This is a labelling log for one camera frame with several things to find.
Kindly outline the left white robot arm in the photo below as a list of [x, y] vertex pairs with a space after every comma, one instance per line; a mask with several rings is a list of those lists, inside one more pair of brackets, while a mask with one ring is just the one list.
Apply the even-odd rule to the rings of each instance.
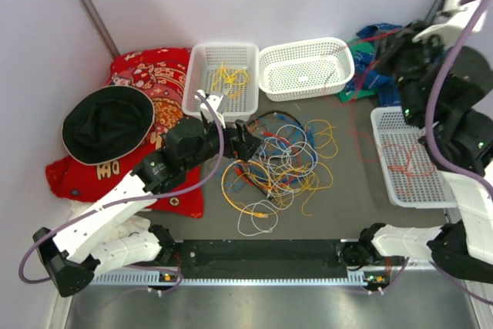
[[43, 227], [34, 234], [39, 259], [62, 297], [77, 294], [95, 277], [120, 267], [169, 263], [175, 241], [165, 227], [153, 225], [110, 242], [105, 238], [157, 200], [179, 195], [177, 187], [190, 170], [214, 156], [246, 162], [262, 141], [241, 120], [224, 126], [186, 117], [164, 134], [163, 143], [67, 227]]

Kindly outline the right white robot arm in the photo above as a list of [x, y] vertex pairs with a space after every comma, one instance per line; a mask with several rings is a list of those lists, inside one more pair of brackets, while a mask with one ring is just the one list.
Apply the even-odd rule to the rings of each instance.
[[418, 142], [444, 177], [460, 218], [439, 227], [372, 226], [361, 258], [386, 256], [429, 260], [452, 277], [492, 281], [492, 121], [475, 104], [492, 89], [487, 59], [468, 47], [448, 47], [443, 36], [425, 35], [412, 22], [377, 44], [377, 70], [391, 76], [409, 126], [424, 130]]

